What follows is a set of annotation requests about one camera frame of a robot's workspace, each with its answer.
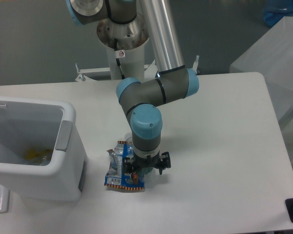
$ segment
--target white plastic bin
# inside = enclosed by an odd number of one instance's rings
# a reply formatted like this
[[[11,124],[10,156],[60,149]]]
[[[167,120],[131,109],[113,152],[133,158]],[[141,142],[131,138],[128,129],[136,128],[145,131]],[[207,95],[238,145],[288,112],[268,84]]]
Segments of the white plastic bin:
[[[0,97],[0,184],[26,197],[78,200],[87,155],[68,102]],[[29,150],[53,150],[44,166]]]

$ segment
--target white table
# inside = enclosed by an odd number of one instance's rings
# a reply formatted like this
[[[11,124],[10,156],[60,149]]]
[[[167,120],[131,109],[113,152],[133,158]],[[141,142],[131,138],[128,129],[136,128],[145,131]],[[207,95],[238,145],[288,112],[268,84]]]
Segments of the white table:
[[[49,202],[11,194],[0,234],[200,233],[293,229],[285,199],[293,172],[272,103],[259,73],[200,76],[199,92],[160,107],[161,151],[172,168],[144,192],[104,186],[107,149],[130,128],[118,81],[0,86],[0,95],[66,100],[89,164],[78,202]]]

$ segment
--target clear plastic bottle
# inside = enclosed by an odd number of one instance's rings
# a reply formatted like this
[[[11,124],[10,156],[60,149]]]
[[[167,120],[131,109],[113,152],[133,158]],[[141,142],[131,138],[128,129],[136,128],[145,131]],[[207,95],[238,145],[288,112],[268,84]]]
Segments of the clear plastic bottle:
[[[269,27],[273,27],[284,16],[293,16],[293,0],[267,0],[263,20]]]

